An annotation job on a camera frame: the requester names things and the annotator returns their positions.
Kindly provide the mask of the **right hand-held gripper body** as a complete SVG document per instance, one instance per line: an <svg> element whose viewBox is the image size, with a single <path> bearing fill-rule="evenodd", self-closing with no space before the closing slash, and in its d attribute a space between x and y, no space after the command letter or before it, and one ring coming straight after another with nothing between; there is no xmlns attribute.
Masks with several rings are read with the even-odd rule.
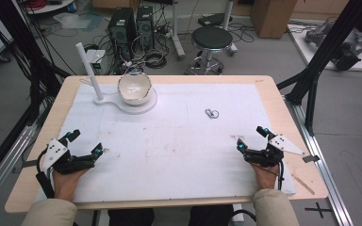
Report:
<svg viewBox="0 0 362 226"><path fill-rule="evenodd" d="M246 162L256 163L262 167L274 167L282 162L284 153L293 153L300 156L304 151L284 135L267 135L267 146L262 150L253 150L245 147L243 157Z"/></svg>

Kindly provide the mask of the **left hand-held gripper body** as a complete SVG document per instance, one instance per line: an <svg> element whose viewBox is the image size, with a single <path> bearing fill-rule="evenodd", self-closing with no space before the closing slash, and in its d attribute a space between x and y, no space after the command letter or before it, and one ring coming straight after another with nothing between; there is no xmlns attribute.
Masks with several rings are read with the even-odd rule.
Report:
<svg viewBox="0 0 362 226"><path fill-rule="evenodd" d="M77 171L91 169L95 166L93 154L84 156L71 155L66 138L52 139L46 149L41 171L48 175L50 169L60 174L71 174Z"/></svg>

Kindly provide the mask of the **person's right hand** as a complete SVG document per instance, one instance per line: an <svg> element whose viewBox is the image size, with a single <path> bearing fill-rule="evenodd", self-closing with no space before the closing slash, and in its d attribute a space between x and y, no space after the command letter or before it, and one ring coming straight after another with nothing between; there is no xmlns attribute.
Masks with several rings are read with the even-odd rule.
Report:
<svg viewBox="0 0 362 226"><path fill-rule="evenodd" d="M255 172L255 178L259 189L274 189L275 180L278 177L279 167L262 167L258 164L252 164Z"/></svg>

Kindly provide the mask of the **person's left hand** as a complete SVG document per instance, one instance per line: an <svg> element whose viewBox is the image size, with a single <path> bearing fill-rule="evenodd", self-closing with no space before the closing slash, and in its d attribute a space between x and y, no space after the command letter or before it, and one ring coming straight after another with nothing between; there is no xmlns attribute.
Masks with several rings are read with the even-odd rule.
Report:
<svg viewBox="0 0 362 226"><path fill-rule="evenodd" d="M72 202L79 179L87 172L86 169L70 174L61 174L53 171L55 199Z"/></svg>

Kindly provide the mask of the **thin wooden stick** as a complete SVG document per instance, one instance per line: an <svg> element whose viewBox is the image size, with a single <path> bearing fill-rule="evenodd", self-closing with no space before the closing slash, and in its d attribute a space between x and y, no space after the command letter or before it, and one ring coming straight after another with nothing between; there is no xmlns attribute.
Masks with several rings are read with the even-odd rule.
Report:
<svg viewBox="0 0 362 226"><path fill-rule="evenodd" d="M309 187L302 179L300 179L298 176L296 176L295 174L291 174L291 176L300 184L302 185L309 193L311 193L312 195L315 195L315 191Z"/></svg>

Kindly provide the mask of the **white stand with pole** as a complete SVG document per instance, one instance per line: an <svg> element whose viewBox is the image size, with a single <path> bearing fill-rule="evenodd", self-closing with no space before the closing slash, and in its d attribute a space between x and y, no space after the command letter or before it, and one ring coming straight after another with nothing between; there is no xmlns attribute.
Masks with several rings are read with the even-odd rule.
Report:
<svg viewBox="0 0 362 226"><path fill-rule="evenodd" d="M97 81L97 76L95 75L94 71L92 70L92 67L90 63L87 60L87 54L84 50L84 47L81 42L77 43L75 45L77 52L82 60L82 63L84 65L84 68L86 69L88 78L90 79L91 85L94 88L94 91L96 93L94 102L97 105L115 105L117 106L122 112L131 114L131 115L139 115L146 113L150 110L152 110L157 103L157 94L155 89L152 88L149 95L149 100L142 105L129 105L125 103L118 91L118 82L117 82L117 90L113 93L104 93L100 89L100 85Z"/></svg>

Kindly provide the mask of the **white foam mat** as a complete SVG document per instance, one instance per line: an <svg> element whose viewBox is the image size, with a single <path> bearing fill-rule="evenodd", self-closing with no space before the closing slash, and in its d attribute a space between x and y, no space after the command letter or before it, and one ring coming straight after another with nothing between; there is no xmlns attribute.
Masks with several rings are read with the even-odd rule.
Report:
<svg viewBox="0 0 362 226"><path fill-rule="evenodd" d="M237 150L240 138L262 150L256 131L270 121L253 84L156 84L156 106L131 115L97 105L94 90L81 86L58 134L78 129L70 143L85 155L101 143L104 154L80 180L75 200L172 201L251 197L252 167Z"/></svg>

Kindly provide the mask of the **white chipped bowl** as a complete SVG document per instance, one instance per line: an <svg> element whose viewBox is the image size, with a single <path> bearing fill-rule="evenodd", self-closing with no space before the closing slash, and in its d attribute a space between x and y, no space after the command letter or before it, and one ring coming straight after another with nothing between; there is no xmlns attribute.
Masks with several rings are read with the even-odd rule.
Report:
<svg viewBox="0 0 362 226"><path fill-rule="evenodd" d="M127 73L118 81L122 100L129 105L142 105L149 100L152 83L143 73Z"/></svg>

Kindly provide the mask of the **person's dark trouser legs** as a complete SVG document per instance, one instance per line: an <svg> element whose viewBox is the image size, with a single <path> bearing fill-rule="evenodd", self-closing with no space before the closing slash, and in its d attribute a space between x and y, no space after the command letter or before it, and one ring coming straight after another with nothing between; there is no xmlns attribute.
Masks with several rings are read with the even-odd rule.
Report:
<svg viewBox="0 0 362 226"><path fill-rule="evenodd" d="M153 208L108 210L109 226L152 226ZM228 226L234 214L232 204L192 206L188 226Z"/></svg>

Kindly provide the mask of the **white box device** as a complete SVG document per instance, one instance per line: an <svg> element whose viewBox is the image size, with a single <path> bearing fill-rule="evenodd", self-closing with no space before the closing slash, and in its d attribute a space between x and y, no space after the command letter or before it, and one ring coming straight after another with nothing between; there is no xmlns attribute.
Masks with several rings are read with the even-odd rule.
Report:
<svg viewBox="0 0 362 226"><path fill-rule="evenodd" d="M95 74L105 74L107 72L107 54L105 50L88 50L87 60Z"/></svg>

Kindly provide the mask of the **white floor board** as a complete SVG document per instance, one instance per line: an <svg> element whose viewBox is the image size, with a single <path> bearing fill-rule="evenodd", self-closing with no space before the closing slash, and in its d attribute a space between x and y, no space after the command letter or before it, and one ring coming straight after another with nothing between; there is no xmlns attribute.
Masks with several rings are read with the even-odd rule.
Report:
<svg viewBox="0 0 362 226"><path fill-rule="evenodd" d="M289 24L288 30L305 64L308 64L315 55L318 47L314 43L307 43L304 41L306 30L304 29L303 25ZM362 72L362 53L358 55L358 58L359 61L349 69L349 72Z"/></svg>

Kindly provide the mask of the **black round stool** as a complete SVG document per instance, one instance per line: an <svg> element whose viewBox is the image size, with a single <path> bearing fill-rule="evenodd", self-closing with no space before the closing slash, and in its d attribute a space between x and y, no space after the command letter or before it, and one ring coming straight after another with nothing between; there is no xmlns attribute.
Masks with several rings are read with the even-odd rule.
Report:
<svg viewBox="0 0 362 226"><path fill-rule="evenodd" d="M196 58L189 63L186 74L222 75L224 66L213 55L231 47L232 35L219 27L203 26L192 32L191 41L199 52Z"/></svg>

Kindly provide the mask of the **clear plastic sheet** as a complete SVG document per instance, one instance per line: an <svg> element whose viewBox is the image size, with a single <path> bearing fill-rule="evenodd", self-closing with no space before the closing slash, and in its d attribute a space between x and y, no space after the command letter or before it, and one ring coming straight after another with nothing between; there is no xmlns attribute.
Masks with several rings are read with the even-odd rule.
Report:
<svg viewBox="0 0 362 226"><path fill-rule="evenodd" d="M53 17L53 19L60 23L63 29L87 29L92 30L95 27L99 27L102 18L95 14L72 14L63 12L57 14Z"/></svg>

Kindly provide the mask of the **brown wooden cabinet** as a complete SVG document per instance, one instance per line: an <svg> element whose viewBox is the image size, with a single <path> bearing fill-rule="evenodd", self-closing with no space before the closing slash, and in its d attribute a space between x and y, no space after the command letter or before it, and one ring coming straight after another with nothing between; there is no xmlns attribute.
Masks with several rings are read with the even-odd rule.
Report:
<svg viewBox="0 0 362 226"><path fill-rule="evenodd" d="M298 0L255 0L250 18L261 39L281 39Z"/></svg>

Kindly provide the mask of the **large black computer tower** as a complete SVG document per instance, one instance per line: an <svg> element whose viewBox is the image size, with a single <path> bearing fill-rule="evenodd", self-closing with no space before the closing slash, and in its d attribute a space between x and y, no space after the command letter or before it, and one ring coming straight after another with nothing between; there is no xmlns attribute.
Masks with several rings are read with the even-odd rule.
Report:
<svg viewBox="0 0 362 226"><path fill-rule="evenodd" d="M137 37L132 8L116 8L107 26L115 54L124 60L131 60L132 41Z"/></svg>

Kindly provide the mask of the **grey robot device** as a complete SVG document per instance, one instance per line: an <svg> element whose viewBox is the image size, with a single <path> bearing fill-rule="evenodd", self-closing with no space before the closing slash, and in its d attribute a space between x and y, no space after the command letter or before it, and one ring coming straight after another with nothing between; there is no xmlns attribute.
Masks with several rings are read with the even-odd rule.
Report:
<svg viewBox="0 0 362 226"><path fill-rule="evenodd" d="M319 47L330 32L334 22L326 21L315 29L306 32L304 41L314 43ZM354 64L360 61L358 57L362 53L362 39L351 31L345 41L338 47L337 52L331 58L331 62L339 71L348 71Z"/></svg>

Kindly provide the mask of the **white table leg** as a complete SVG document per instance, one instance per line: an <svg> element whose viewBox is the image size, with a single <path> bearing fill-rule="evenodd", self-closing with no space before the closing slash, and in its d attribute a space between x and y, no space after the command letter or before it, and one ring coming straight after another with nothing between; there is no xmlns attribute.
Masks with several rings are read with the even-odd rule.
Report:
<svg viewBox="0 0 362 226"><path fill-rule="evenodd" d="M235 2L235 0L226 0L225 9L224 9L224 17L223 17L223 21L222 21L222 28L224 30L228 30L234 2ZM228 48L229 56L232 57L237 51L238 51L238 48L236 47L235 43L232 42L230 44L230 47Z"/></svg>
<svg viewBox="0 0 362 226"><path fill-rule="evenodd" d="M173 3L173 28L171 31L171 38L177 54L177 59L182 60L185 57L185 51L178 37L178 0L172 0L172 3Z"/></svg>

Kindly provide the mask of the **black flat pad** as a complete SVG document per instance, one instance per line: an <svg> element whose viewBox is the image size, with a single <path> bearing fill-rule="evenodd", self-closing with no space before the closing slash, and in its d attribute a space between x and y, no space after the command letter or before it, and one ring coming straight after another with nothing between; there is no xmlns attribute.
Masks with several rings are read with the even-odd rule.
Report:
<svg viewBox="0 0 362 226"><path fill-rule="evenodd" d="M198 19L198 23L201 26L222 26L224 16L224 13L215 13L213 15L203 16Z"/></svg>

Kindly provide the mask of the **round white table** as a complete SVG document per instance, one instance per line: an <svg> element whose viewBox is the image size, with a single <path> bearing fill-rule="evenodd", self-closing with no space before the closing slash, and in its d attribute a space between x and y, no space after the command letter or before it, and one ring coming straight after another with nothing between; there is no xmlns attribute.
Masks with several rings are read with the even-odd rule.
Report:
<svg viewBox="0 0 362 226"><path fill-rule="evenodd" d="M30 14L41 14L66 8L69 12L76 12L75 0L24 0L21 5Z"/></svg>

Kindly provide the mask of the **small black computer tower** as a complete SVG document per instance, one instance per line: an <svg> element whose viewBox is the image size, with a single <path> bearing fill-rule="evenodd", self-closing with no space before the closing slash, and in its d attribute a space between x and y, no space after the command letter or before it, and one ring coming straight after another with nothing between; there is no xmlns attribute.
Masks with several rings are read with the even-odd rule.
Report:
<svg viewBox="0 0 362 226"><path fill-rule="evenodd" d="M136 23L140 49L153 49L155 47L153 8L151 6L139 6Z"/></svg>

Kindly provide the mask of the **aluminium rail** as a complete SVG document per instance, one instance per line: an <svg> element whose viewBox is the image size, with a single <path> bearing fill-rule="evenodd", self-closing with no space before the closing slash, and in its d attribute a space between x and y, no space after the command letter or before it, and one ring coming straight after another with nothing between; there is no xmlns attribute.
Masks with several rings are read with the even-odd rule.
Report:
<svg viewBox="0 0 362 226"><path fill-rule="evenodd" d="M325 158L322 154L321 147L314 136L311 136L309 130L304 126L305 113L300 105L294 105L285 100L295 124L300 130L304 143L311 155L317 156L319 160L315 160L314 164L320 172L320 176L328 190L327 200L330 203L332 213L334 214L338 226L354 226L348 209L345 206L342 197L337 189L331 171L329 170Z"/></svg>
<svg viewBox="0 0 362 226"><path fill-rule="evenodd" d="M0 188L8 178L15 164L19 161L23 152L31 144L32 138L38 131L38 125L26 125L18 136L14 137L14 141L8 145L8 152L4 155L0 162Z"/></svg>

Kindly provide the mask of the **black metal frame post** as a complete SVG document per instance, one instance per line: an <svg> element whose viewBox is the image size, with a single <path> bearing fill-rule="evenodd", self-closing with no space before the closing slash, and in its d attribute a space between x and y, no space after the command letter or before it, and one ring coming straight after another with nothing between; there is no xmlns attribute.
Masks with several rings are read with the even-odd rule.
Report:
<svg viewBox="0 0 362 226"><path fill-rule="evenodd" d="M320 75L361 18L362 0L349 0L308 65L301 72L276 85L278 89L284 89L294 84L292 91L286 95L287 101L293 105L301 105L302 99L308 95L304 127L312 137Z"/></svg>
<svg viewBox="0 0 362 226"><path fill-rule="evenodd" d="M8 39L1 31L0 41L7 46L19 68L30 81L29 97L31 99L31 104L0 146L1 164L20 132L40 115L42 101L53 99L58 95L61 88L58 79L67 78L71 74L62 70L42 53L29 26L12 0L0 0L0 21L13 38L13 44L8 43Z"/></svg>

